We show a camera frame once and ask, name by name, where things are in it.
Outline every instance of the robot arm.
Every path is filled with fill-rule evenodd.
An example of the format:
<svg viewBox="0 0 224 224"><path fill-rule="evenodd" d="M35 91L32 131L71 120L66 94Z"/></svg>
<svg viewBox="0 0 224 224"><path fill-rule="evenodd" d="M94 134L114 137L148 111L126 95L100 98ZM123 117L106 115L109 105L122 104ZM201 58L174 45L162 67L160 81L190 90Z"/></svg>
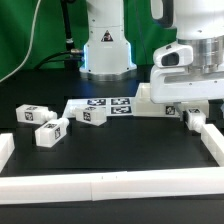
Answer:
<svg viewBox="0 0 224 224"><path fill-rule="evenodd" d="M81 77L115 81L132 77L131 45L124 35L123 0L86 0L89 40L84 46Z"/></svg>
<svg viewBox="0 0 224 224"><path fill-rule="evenodd" d="M177 28L176 41L153 56L153 102L224 98L224 1L151 0L151 9L160 25Z"/></svg>

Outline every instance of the small white block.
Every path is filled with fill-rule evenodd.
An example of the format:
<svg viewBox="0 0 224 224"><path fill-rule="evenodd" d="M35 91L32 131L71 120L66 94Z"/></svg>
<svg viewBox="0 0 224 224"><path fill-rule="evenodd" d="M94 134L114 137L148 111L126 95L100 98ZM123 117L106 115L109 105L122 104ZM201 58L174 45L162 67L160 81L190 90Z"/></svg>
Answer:
<svg viewBox="0 0 224 224"><path fill-rule="evenodd" d="M15 148L12 134L0 135L0 172Z"/></svg>
<svg viewBox="0 0 224 224"><path fill-rule="evenodd" d="M57 119L57 113L49 111L48 107L24 104L16 108L18 122L43 124L51 119Z"/></svg>
<svg viewBox="0 0 224 224"><path fill-rule="evenodd" d="M187 121L186 124L190 131L194 130L201 133L201 128L205 124L206 115L198 108L191 108L186 110Z"/></svg>
<svg viewBox="0 0 224 224"><path fill-rule="evenodd" d="M182 102L180 104L180 109L186 111L187 109L198 108L209 118L209 103L208 100L192 101L192 102Z"/></svg>
<svg viewBox="0 0 224 224"><path fill-rule="evenodd" d="M82 105L75 109L76 120L99 126L107 121L106 109Z"/></svg>
<svg viewBox="0 0 224 224"><path fill-rule="evenodd" d="M66 134L69 125L67 118L50 120L35 131L37 146L51 148L55 143L62 139Z"/></svg>

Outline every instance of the cable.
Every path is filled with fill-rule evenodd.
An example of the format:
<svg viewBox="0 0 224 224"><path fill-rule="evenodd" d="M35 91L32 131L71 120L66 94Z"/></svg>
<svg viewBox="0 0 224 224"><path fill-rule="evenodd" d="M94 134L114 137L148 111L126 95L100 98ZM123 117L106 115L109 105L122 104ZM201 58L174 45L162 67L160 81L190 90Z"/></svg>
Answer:
<svg viewBox="0 0 224 224"><path fill-rule="evenodd" d="M139 19L139 12L138 12L136 0L134 0L134 5L135 5L135 15L136 15L137 23L138 23L138 31L139 31L140 39L142 42L142 48L143 48L144 55L145 55L145 62L146 62L146 64L148 64L148 58L147 58L146 48L145 48L145 44L144 44L144 40L143 40L142 27L141 27L141 22Z"/></svg>
<svg viewBox="0 0 224 224"><path fill-rule="evenodd" d="M43 62L41 65L44 65L46 63L52 63L52 62L66 62L66 61L83 61L83 58L75 57L75 58L65 58L65 59L58 59L58 60L49 60L49 61Z"/></svg>
<svg viewBox="0 0 224 224"><path fill-rule="evenodd" d="M65 26L66 49L71 50L72 48L75 48L75 44L72 38L72 31L70 26L70 19L69 19L67 4L68 4L67 0L61 0L61 9L62 9L62 15L63 15L64 26Z"/></svg>
<svg viewBox="0 0 224 224"><path fill-rule="evenodd" d="M48 60L52 59L52 58L56 58L58 56L61 56L61 55L66 55L66 54L71 54L71 51L64 51L64 52L59 52L59 53L56 53L56 54L52 54L48 57L46 57L45 59L43 59L39 64L37 64L34 69L38 70L43 64L45 64Z"/></svg>
<svg viewBox="0 0 224 224"><path fill-rule="evenodd" d="M40 8L40 3L42 0L38 0L37 5L36 5L36 9L35 9L35 13L34 13L34 17L33 17L33 23L32 23L32 29L31 29L31 35L30 35L30 45L29 45L29 49L28 52L26 54L26 57L24 58L23 62L19 65L19 67L17 67L14 71L12 71L11 73L9 73L8 75L6 75L3 79L0 80L0 83L2 81L4 81L5 79L9 78L10 76L14 75L20 68L23 67L23 65L27 62L32 47L33 47L33 39L34 39L34 31L35 31L35 26L36 26L36 20L37 20L37 15L38 15L38 11Z"/></svg>

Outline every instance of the black cable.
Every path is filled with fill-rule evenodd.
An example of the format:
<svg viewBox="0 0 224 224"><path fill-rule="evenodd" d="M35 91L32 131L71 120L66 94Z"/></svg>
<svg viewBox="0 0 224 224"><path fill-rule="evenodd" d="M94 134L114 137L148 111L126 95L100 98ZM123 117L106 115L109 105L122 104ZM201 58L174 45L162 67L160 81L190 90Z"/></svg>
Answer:
<svg viewBox="0 0 224 224"><path fill-rule="evenodd" d="M38 70L43 64L45 64L45 63L46 63L47 61L49 61L50 59L52 59L52 58L56 58L56 57L61 56L61 55L67 55L67 54L71 55L71 51L64 51L64 52L59 52L59 53L56 53L56 54L52 54L52 55L46 57L45 59L43 59L39 64L37 64L37 65L34 67L34 69L35 69L35 70Z"/></svg>
<svg viewBox="0 0 224 224"><path fill-rule="evenodd" d="M68 6L67 3L73 3L74 1L61 0L61 8L65 26L65 36L66 36L66 49L71 50L75 48L75 44L72 38L72 31L69 20Z"/></svg>
<svg viewBox="0 0 224 224"><path fill-rule="evenodd" d="M137 20L137 23L138 23L139 36L140 36L140 39L141 39L142 48L143 48L144 56L145 56L145 62L146 62L146 64L148 64L148 58L147 58L145 43L144 43L144 39L143 39L143 35L142 35L142 27L141 27L141 22L140 22L140 17L139 17L139 11L138 11L137 1L136 0L134 0L134 6L135 6L136 20Z"/></svg>
<svg viewBox="0 0 224 224"><path fill-rule="evenodd" d="M76 58L73 57L73 58L65 58L65 59L58 59L58 60L48 60L48 61L43 62L37 69L40 69L40 67L42 65L47 64L47 63L65 62L65 61L82 61L82 57L76 57Z"/></svg>

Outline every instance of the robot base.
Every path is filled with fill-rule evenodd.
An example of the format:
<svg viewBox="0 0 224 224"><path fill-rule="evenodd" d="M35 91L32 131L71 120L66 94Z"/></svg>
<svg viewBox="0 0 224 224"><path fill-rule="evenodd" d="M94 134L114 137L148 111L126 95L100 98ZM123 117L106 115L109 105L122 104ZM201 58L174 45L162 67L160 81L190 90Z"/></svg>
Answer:
<svg viewBox="0 0 224 224"><path fill-rule="evenodd" d="M207 74L189 74L185 67L159 69L151 72L151 99L154 103L186 102L224 98L223 64Z"/></svg>
<svg viewBox="0 0 224 224"><path fill-rule="evenodd" d="M94 81L119 81L123 79L134 78L137 75L137 69L128 70L119 74L93 74L80 71L81 78Z"/></svg>

